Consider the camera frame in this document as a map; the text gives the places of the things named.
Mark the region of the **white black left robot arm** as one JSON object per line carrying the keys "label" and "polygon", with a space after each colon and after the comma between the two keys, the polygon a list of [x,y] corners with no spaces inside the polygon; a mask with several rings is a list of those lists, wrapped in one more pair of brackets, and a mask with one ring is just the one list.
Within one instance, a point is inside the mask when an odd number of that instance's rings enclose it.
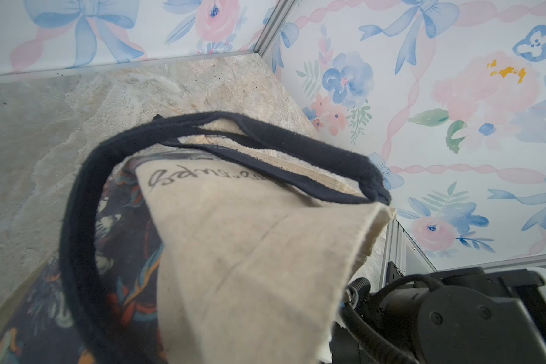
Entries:
{"label": "white black left robot arm", "polygon": [[331,363],[546,363],[546,269],[466,268],[349,283]]}

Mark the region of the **beige tote bag navy handles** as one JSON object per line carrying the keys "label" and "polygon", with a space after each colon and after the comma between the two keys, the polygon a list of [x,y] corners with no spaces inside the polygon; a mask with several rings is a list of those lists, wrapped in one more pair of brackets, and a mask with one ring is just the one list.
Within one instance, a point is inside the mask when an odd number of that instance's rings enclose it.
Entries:
{"label": "beige tote bag navy handles", "polygon": [[315,363],[394,218],[366,156],[228,112],[87,157],[0,363]]}

